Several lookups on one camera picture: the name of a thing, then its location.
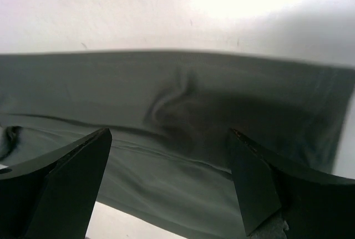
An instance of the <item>cloth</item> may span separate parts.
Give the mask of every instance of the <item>cloth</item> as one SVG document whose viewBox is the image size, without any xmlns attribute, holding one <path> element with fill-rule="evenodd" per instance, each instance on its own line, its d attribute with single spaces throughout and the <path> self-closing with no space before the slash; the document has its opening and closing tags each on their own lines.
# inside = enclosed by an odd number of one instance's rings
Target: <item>cloth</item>
<svg viewBox="0 0 355 239">
<path fill-rule="evenodd" d="M 193 239 L 245 238 L 225 139 L 330 172 L 353 70 L 192 52 L 0 56 L 13 165 L 109 127 L 98 201 Z"/>
</svg>

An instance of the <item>white surface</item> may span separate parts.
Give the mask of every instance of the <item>white surface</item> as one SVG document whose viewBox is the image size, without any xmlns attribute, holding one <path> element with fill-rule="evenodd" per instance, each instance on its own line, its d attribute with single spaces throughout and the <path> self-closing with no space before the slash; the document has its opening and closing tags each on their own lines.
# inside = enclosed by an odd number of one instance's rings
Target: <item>white surface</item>
<svg viewBox="0 0 355 239">
<path fill-rule="evenodd" d="M 354 65 L 354 1 L 0 0 L 0 52 L 188 48 Z M 335 173 L 355 177 L 352 123 Z M 106 218 L 116 220 L 108 227 Z M 89 235 L 145 238 L 125 230 L 136 224 L 128 219 L 96 207 Z M 113 225 L 117 232 L 110 231 Z"/>
</svg>

